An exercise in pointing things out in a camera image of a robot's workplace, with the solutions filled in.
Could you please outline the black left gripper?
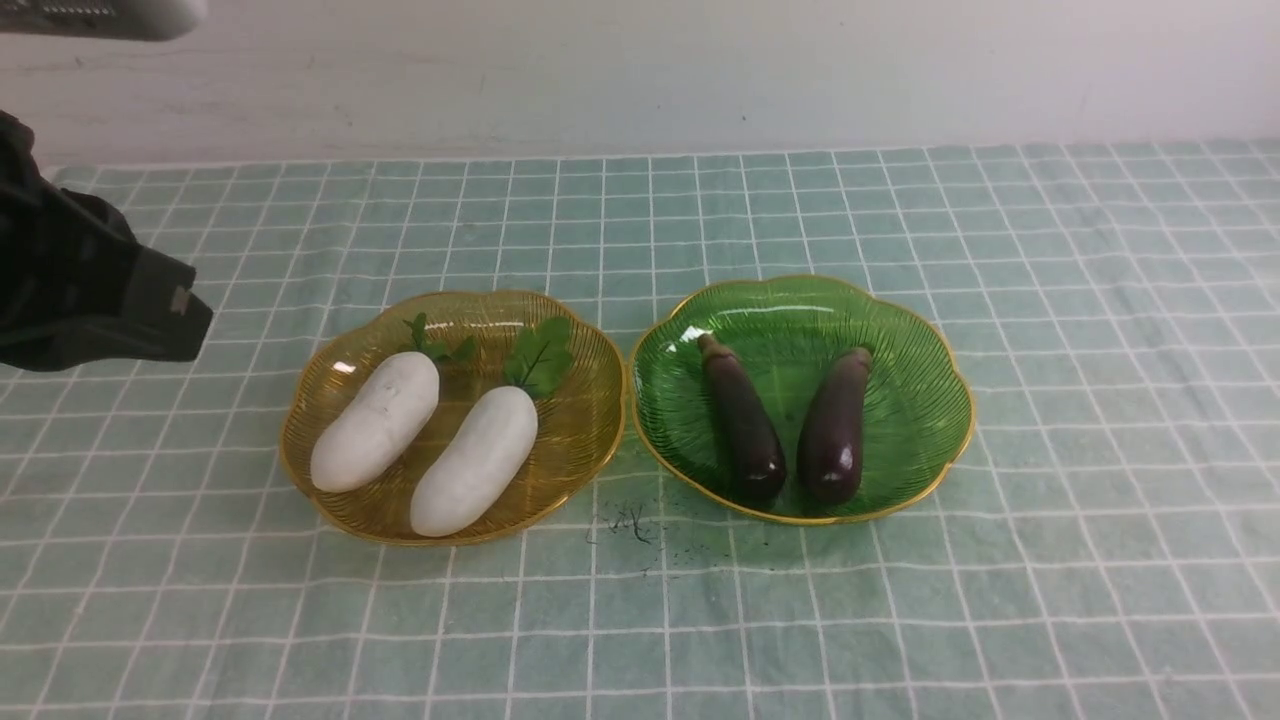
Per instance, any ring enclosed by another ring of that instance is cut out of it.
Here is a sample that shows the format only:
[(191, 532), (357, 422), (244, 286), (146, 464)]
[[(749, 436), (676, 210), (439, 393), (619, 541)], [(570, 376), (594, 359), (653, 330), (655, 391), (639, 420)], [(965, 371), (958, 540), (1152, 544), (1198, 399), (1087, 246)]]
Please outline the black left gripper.
[(106, 200), (45, 179), (33, 146), (33, 131), (3, 114), (3, 364), (196, 360), (214, 319), (196, 270), (141, 243)]

